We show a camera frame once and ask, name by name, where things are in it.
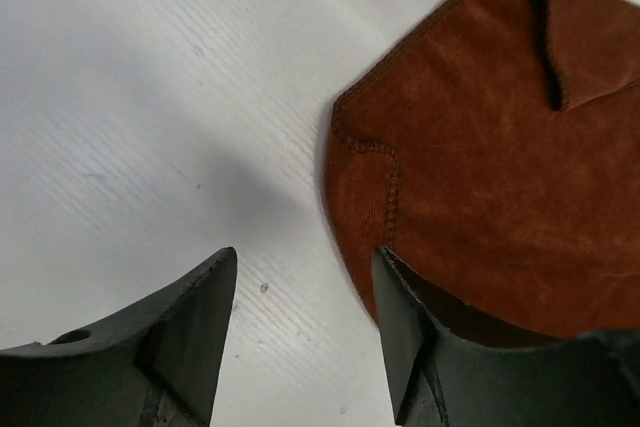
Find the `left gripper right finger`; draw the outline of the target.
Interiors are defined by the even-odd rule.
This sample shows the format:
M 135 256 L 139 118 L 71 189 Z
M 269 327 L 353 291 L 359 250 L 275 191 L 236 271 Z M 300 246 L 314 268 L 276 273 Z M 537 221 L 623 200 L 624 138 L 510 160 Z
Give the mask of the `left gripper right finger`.
M 386 247 L 374 250 L 372 280 L 397 425 L 638 425 L 638 331 L 558 339 L 519 328 Z

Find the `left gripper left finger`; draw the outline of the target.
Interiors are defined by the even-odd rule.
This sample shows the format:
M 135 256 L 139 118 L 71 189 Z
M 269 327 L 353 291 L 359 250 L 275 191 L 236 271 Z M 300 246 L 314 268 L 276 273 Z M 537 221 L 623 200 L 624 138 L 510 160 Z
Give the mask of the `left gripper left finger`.
M 2 350 L 2 425 L 209 425 L 236 279 L 223 248 L 99 321 Z

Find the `brown rust towel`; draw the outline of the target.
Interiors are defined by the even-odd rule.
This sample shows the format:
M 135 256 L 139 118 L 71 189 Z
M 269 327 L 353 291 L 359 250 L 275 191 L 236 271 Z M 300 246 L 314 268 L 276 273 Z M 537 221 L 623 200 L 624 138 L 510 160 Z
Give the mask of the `brown rust towel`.
M 639 324 L 639 8 L 446 0 L 335 102 L 329 222 L 371 256 L 555 337 Z

